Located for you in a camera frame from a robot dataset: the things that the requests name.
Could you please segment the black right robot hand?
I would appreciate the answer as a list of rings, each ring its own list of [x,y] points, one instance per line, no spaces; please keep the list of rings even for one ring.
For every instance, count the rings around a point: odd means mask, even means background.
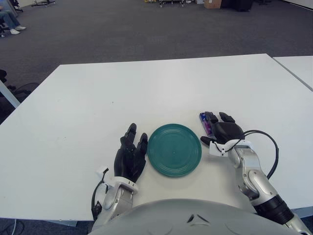
[[[244,140],[244,132],[242,128],[236,124],[232,116],[224,112],[219,112],[222,121],[219,121],[212,112],[200,113],[200,119],[204,125],[207,136],[202,136],[200,140],[210,145],[211,141],[218,144],[225,144],[231,140]]]

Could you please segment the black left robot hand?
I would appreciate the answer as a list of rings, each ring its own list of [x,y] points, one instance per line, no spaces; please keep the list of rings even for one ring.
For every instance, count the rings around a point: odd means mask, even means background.
[[[137,182],[145,167],[148,147],[146,133],[141,135],[137,146],[134,145],[135,136],[136,124],[132,123],[125,135],[120,138],[121,146],[114,160],[115,177],[124,177],[134,183]]]

